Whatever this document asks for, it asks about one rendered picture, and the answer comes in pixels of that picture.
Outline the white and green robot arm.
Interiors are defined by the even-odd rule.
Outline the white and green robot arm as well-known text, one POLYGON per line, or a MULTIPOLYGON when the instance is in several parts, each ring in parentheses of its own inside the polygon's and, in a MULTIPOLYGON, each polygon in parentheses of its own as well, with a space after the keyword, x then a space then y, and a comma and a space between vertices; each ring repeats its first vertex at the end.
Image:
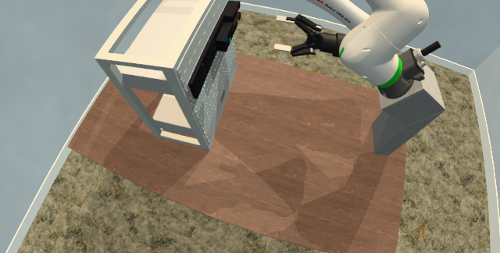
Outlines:
POLYGON ((386 98, 400 98, 414 80, 424 80, 426 63, 421 62, 441 47, 435 41, 423 50, 410 48, 397 55, 427 25, 429 12, 424 0, 366 0, 372 9, 370 16, 349 0, 306 1, 350 30, 347 35, 336 33, 332 56, 340 57, 345 66, 378 86, 386 98))

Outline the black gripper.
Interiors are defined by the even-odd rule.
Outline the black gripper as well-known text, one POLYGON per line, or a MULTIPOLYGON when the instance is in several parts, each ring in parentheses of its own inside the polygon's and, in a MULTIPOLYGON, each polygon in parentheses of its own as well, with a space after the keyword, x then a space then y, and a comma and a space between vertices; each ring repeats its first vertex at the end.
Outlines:
POLYGON ((298 16, 296 16, 295 18, 277 16, 276 21, 296 24, 307 34, 307 39, 305 43, 296 45, 294 47, 275 44, 274 50, 290 52, 292 57, 300 55, 315 55, 315 49, 319 49, 321 52, 333 54, 336 43, 336 34, 330 34, 326 32, 320 33, 322 30, 321 25, 315 24, 313 21, 305 18, 301 14, 298 14, 298 16), (312 29, 310 29, 309 27, 312 29), (315 30, 315 32, 313 30, 315 30))

